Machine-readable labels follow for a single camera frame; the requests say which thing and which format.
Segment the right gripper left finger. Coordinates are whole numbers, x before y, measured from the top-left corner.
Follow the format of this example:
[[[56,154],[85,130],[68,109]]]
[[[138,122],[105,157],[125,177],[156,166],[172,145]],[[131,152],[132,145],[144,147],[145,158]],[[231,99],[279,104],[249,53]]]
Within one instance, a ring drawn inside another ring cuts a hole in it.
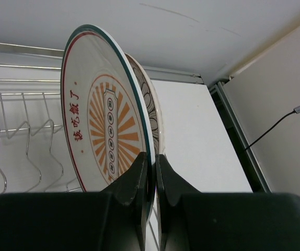
[[[147,154],[105,189],[104,250],[144,250],[146,237]]]

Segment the orange sunburst plate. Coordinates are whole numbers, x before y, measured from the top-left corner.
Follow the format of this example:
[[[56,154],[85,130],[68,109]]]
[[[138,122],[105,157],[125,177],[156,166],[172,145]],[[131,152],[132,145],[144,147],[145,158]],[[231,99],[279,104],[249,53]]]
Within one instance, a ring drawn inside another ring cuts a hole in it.
[[[147,154],[146,213],[154,203],[155,147],[146,102],[127,55],[102,28],[76,28],[61,67],[68,151],[82,191],[102,191]]]

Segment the floral plate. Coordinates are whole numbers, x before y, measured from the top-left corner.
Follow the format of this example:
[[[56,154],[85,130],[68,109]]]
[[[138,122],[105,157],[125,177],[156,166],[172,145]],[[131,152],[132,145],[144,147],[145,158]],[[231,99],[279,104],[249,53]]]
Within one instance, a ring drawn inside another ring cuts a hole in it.
[[[143,67],[139,64],[139,62],[127,53],[125,54],[125,56],[133,69],[145,100],[151,124],[155,153],[165,155],[163,114],[160,108],[160,103],[155,87],[150,77],[143,69]]]

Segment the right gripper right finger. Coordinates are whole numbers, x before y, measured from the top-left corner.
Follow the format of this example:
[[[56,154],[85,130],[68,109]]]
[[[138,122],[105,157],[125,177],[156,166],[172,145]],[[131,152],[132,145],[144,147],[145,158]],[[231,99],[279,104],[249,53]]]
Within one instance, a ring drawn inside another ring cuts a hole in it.
[[[182,196],[199,191],[174,171],[165,155],[156,155],[155,169],[159,249],[189,250]]]

